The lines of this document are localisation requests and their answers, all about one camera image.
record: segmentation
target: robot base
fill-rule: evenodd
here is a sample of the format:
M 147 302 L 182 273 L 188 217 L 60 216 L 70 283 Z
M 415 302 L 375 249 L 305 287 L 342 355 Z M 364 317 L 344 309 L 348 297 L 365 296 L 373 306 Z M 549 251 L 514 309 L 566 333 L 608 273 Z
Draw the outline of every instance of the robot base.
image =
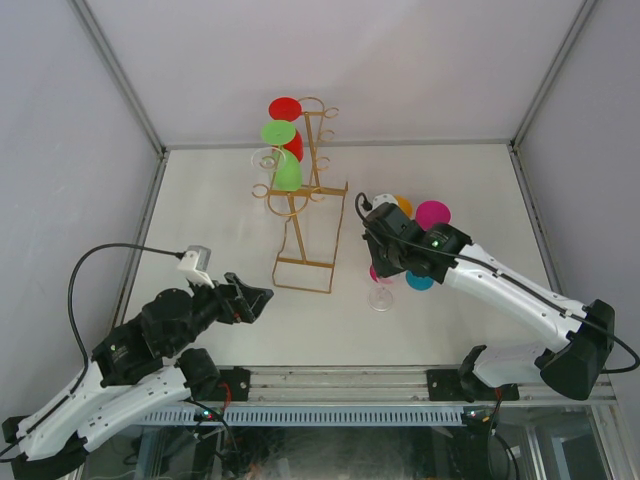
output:
M 495 401 L 496 389 L 487 387 L 477 378 L 472 391 L 463 387 L 460 373 L 456 368 L 435 368 L 427 370 L 427 385 L 429 388 L 429 400 L 432 402 L 473 402 Z M 516 384 L 503 385 L 501 387 L 504 400 L 519 400 L 520 393 Z

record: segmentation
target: green cup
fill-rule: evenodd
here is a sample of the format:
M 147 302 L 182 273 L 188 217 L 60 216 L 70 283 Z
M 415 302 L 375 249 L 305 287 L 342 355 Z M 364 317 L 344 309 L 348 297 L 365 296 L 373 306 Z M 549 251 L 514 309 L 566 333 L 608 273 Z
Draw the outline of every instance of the green cup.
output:
M 274 186 L 278 190 L 295 192 L 302 186 L 302 169 L 296 156 L 289 150 L 284 151 L 284 166 L 276 171 Z

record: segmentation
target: gold wire rack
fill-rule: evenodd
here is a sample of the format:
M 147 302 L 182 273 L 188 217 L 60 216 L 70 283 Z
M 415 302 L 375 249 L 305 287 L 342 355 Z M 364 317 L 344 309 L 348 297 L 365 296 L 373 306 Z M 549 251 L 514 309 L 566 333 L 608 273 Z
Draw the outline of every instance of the gold wire rack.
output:
M 349 190 L 349 182 L 345 182 L 344 188 L 332 188 L 322 186 L 320 183 L 320 172 L 323 172 L 329 168 L 329 162 L 331 161 L 326 156 L 318 156 L 318 149 L 323 143 L 328 143 L 333 139 L 335 132 L 331 129 L 324 128 L 324 120 L 332 119 L 338 115 L 338 109 L 336 107 L 326 108 L 324 102 L 316 97 L 303 97 L 298 101 L 303 105 L 302 117 L 304 118 L 305 130 L 307 133 L 307 143 L 309 152 L 311 154 L 311 172 L 309 174 L 309 180 L 306 184 L 303 184 L 295 192 L 289 192 L 285 190 L 278 190 L 274 188 L 275 174 L 271 175 L 271 181 L 269 185 L 264 183 L 258 183 L 253 186 L 252 195 L 255 198 L 266 199 L 267 208 L 274 214 L 287 218 L 284 224 L 284 238 L 282 240 L 282 247 L 276 256 L 276 261 L 271 271 L 271 278 L 273 284 L 276 287 L 291 288 L 294 290 L 302 290 L 306 292 L 316 293 L 331 293 L 333 287 L 333 275 L 336 267 L 336 257 L 338 255 L 338 243 L 340 241 L 340 230 L 342 228 L 342 219 L 344 217 L 344 202 Z M 305 104 L 315 102 L 319 106 L 319 110 L 307 110 L 304 108 Z M 312 119 L 319 117 L 317 130 L 313 129 Z M 257 193 L 256 189 L 262 189 L 262 193 Z M 339 196 L 342 197 L 342 203 L 340 208 L 340 220 L 338 222 L 338 230 L 336 232 L 335 248 L 333 251 L 333 260 L 331 262 L 318 262 L 308 258 L 307 252 L 304 247 L 304 240 L 302 237 L 302 230 L 300 228 L 299 215 L 307 208 L 309 201 L 317 203 L 324 200 L 324 196 Z M 287 202 L 287 210 L 278 211 L 272 204 L 274 197 L 285 197 Z M 296 207 L 296 198 L 304 198 L 304 202 L 300 207 Z M 300 258 L 290 258 L 283 255 L 284 249 L 287 244 L 288 225 L 293 223 L 295 229 L 296 240 L 298 242 L 298 248 L 300 250 Z M 297 285 L 288 285 L 279 283 L 276 279 L 276 273 L 278 266 L 281 263 L 294 264 L 294 265 L 306 265 L 314 268 L 330 269 L 329 285 L 326 289 L 307 288 Z

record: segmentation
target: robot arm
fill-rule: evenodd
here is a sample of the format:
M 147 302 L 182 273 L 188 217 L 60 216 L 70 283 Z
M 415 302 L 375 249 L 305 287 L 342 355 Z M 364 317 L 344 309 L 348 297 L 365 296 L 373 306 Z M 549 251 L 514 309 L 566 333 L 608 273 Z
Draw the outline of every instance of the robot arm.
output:
M 212 281 L 205 273 L 209 255 L 209 249 L 191 246 L 178 266 L 193 295 L 179 289 L 159 293 L 135 318 L 114 328 L 93 350 L 86 371 L 47 405 L 2 424 L 5 441 L 21 451 L 11 462 L 17 480 L 64 476 L 160 406 L 210 397 L 220 372 L 205 349 L 185 347 L 213 322 L 255 322 L 273 292 L 249 287 L 233 273 L 225 274 L 226 284 Z M 180 352 L 175 365 L 164 365 Z
M 542 378 L 569 398 L 588 398 L 613 348 L 613 308 L 600 300 L 585 306 L 546 290 L 451 225 L 424 231 L 392 203 L 362 219 L 378 276 L 409 270 L 431 277 L 494 305 L 539 336 L 539 344 L 516 349 L 475 347 L 459 371 L 471 397 L 478 382 L 500 387 Z

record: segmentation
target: cable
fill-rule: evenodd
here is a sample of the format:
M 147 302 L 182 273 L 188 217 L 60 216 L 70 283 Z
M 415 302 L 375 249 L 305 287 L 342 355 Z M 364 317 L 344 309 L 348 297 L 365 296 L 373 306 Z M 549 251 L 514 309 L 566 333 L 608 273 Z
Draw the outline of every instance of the cable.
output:
M 97 247 L 92 248 L 87 253 L 85 253 L 80 260 L 76 263 L 76 266 L 73 268 L 73 272 L 71 272 L 71 278 L 69 279 L 69 288 L 67 289 L 67 313 L 69 315 L 69 323 L 71 324 L 71 331 L 73 332 L 73 336 L 76 339 L 76 343 L 78 344 L 78 348 L 80 349 L 80 353 L 82 354 L 82 360 L 84 362 L 84 366 L 82 368 L 82 373 L 76 380 L 76 383 L 69 391 L 70 394 L 73 394 L 80 384 L 84 377 L 87 374 L 87 370 L 89 369 L 89 355 L 87 354 L 87 349 L 82 342 L 82 338 L 80 338 L 80 333 L 78 332 L 78 325 L 76 324 L 76 319 L 73 314 L 73 288 L 76 283 L 76 277 L 78 276 L 78 271 L 80 267 L 84 263 L 84 261 L 100 250 L 105 250 L 107 248 L 129 248 L 131 250 L 142 250 L 145 252 L 159 253 L 161 255 L 169 255 L 172 257 L 176 257 L 178 260 L 181 260 L 184 256 L 183 252 L 171 252 L 169 250 L 160 250 L 157 248 L 145 247 L 143 245 L 136 245 L 133 243 L 105 243 L 103 245 L 98 245 Z
M 76 277 L 78 276 L 78 271 L 80 270 L 80 267 L 82 266 L 84 261 L 95 252 L 98 252 L 100 250 L 105 250 L 107 248 L 129 248 L 132 250 L 142 250 L 145 252 L 159 253 L 161 255 L 169 255 L 172 257 L 176 257 L 178 260 L 181 260 L 184 257 L 184 252 L 172 252 L 169 250 L 160 250 L 158 248 L 151 248 L 151 247 L 145 247 L 143 245 L 136 245 L 134 243 L 105 243 L 103 245 L 98 245 L 97 247 L 92 248 L 87 253 L 85 253 L 82 257 L 80 257 L 80 260 L 78 260 L 78 262 L 76 263 L 75 267 L 73 268 L 73 271 L 71 272 L 71 277 L 69 278 L 69 287 L 67 288 L 67 313 L 69 315 L 69 323 L 71 325 L 71 331 L 73 332 L 73 336 L 76 339 L 78 348 L 80 349 L 80 354 L 82 355 L 82 361 L 83 361 L 82 372 L 78 376 L 76 383 L 69 390 L 69 393 L 67 393 L 58 403 L 56 403 L 47 413 L 45 413 L 36 423 L 34 423 L 27 430 L 26 432 L 27 434 L 33 432 L 36 428 L 38 428 L 38 426 L 42 422 L 44 422 L 58 408 L 60 408 L 60 406 L 64 402 L 66 402 L 71 395 L 75 393 L 75 391 L 78 389 L 78 387 L 84 380 L 84 377 L 87 375 L 87 370 L 89 369 L 89 355 L 87 354 L 87 349 L 85 348 L 84 343 L 82 342 L 82 338 L 80 337 L 80 333 L 78 332 L 78 325 L 76 324 L 76 319 L 73 314 L 73 288 L 76 282 Z M 25 437 L 20 437 L 11 445 L 9 445 L 7 448 L 2 450 L 2 452 L 0 452 L 0 457 L 2 457 L 4 454 L 6 454 L 9 450 L 14 448 L 15 446 L 17 446 L 22 441 L 23 438 Z M 0 459 L 0 463 L 8 463 L 8 462 L 11 462 L 12 460 L 13 459 Z
M 493 436 L 496 437 L 496 440 L 498 440 L 500 445 L 502 445 L 502 448 L 504 448 L 504 451 L 507 452 L 507 455 L 509 456 L 511 463 L 513 463 L 513 469 L 516 474 L 516 480 L 520 480 L 520 467 L 518 467 L 518 462 L 516 461 L 516 456 L 513 454 L 513 450 L 511 450 L 511 447 L 506 442 L 506 440 L 502 438 L 501 435 L 499 435 L 498 433 L 494 433 Z
M 0 457 L 3 456 L 4 454 L 6 454 L 9 450 L 11 450 L 13 447 L 15 447 L 16 445 L 18 445 L 20 443 L 20 441 L 23 439 L 24 437 L 20 437 L 19 439 L 17 439 L 15 442 L 11 443 L 11 445 L 9 445 L 8 447 L 6 447 L 4 450 L 2 450 L 0 452 Z M 13 460 L 13 458 L 3 458 L 0 459 L 0 463 L 10 463 Z
M 191 405 L 195 405 L 196 407 L 200 407 L 201 409 L 203 409 L 205 411 L 212 412 L 216 416 L 218 421 L 220 423 L 222 423 L 222 426 L 224 427 L 224 429 L 227 431 L 227 435 L 229 435 L 229 438 L 231 439 L 231 443 L 233 443 L 233 449 L 235 450 L 236 455 L 240 455 L 240 449 L 238 448 L 238 444 L 236 443 L 236 438 L 233 436 L 233 433 L 231 433 L 231 427 L 229 427 L 229 424 L 226 422 L 226 420 L 224 419 L 224 417 L 222 415 L 220 415 L 219 413 L 217 413 L 214 410 L 210 409 L 206 405 L 203 405 L 200 402 L 196 402 L 192 398 L 189 398 L 189 399 L 185 400 L 185 402 L 190 403 Z
M 495 422 L 495 418 L 500 411 L 500 406 L 502 405 L 502 390 L 496 388 L 496 397 L 498 401 L 496 402 L 496 406 L 493 408 L 493 412 L 489 416 L 489 428 L 487 430 L 487 465 L 489 467 L 489 474 L 491 478 L 495 480 L 495 476 L 493 475 L 493 465 L 491 463 L 491 452 L 489 451 L 489 442 L 491 441 L 491 434 L 493 433 L 493 423 Z
M 366 202 L 368 202 L 367 197 L 366 197 L 366 195 L 364 193 L 360 192 L 358 195 L 356 195 L 356 212 L 358 213 L 358 216 L 361 219 L 363 219 L 363 222 L 365 222 L 365 228 L 369 228 L 366 225 L 366 218 L 364 218 L 364 216 L 362 215 L 362 212 L 360 212 L 360 206 L 358 204 L 358 198 L 360 198 L 360 196 L 362 196 L 364 198 L 364 200 Z M 576 320 L 576 321 L 578 321 L 580 323 L 588 325 L 589 327 L 593 328 L 597 332 L 599 332 L 602 335 L 606 336 L 610 340 L 613 340 L 615 343 L 620 345 L 627 353 L 629 353 L 629 355 L 631 355 L 633 357 L 633 363 L 631 365 L 627 366 L 627 367 L 614 368 L 614 369 L 610 369 L 610 370 L 603 369 L 600 373 L 607 373 L 609 375 L 617 374 L 617 373 L 626 373 L 626 372 L 631 372 L 633 370 L 636 370 L 638 367 L 640 367 L 640 355 L 638 355 L 635 352 L 635 350 L 633 350 L 629 345 L 627 345 L 624 341 L 622 341 L 620 338 L 618 338 L 615 334 L 609 332 L 607 329 L 601 327 L 600 325 L 598 325 L 596 323 L 593 323 L 591 320 L 579 317 L 578 315 L 575 315 L 575 314 L 568 314 L 569 312 L 565 308 L 563 308 L 563 307 L 561 307 L 559 305 L 556 305 L 555 303 L 553 303 L 549 299 L 547 299 L 544 296 L 540 295 L 538 292 L 536 292 L 535 290 L 529 288 L 527 285 L 524 285 L 522 282 L 520 282 L 519 280 L 511 277 L 510 275 L 508 275 L 506 273 L 503 273 L 503 272 L 500 272 L 493 265 L 490 265 L 490 264 L 488 264 L 486 262 L 483 262 L 482 260 L 478 260 L 477 258 L 469 257 L 467 255 L 460 255 L 458 253 L 443 252 L 443 251 L 440 251 L 440 250 L 436 250 L 434 248 L 427 247 L 425 245 L 421 245 L 419 243 L 410 242 L 408 240 L 405 240 L 403 238 L 398 237 L 397 235 L 392 235 L 392 234 L 389 234 L 389 233 L 386 233 L 386 232 L 375 231 L 374 233 L 376 235 L 380 235 L 380 236 L 383 236 L 383 237 L 391 238 L 393 240 L 396 240 L 397 242 L 404 243 L 405 245 L 409 245 L 411 247 L 414 247 L 414 248 L 417 248 L 417 249 L 420 249 L 420 250 L 425 250 L 425 251 L 431 252 L 431 253 L 437 253 L 439 255 L 444 255 L 446 257 L 457 258 L 459 260 L 464 260 L 466 262 L 473 263 L 475 265 L 479 265 L 479 266 L 481 266 L 483 268 L 486 268 L 492 274 L 497 275 L 500 278 L 503 278 L 506 281 L 512 283 L 513 285 L 515 285 L 516 287 L 520 288 L 521 290 L 524 290 L 529 295 L 534 297 L 536 300 L 544 303 L 546 306 L 548 306 L 549 308 L 555 310 L 556 312 L 560 313 L 561 315 L 567 316 L 567 317 L 569 317 L 569 318 L 571 318 L 573 320 Z

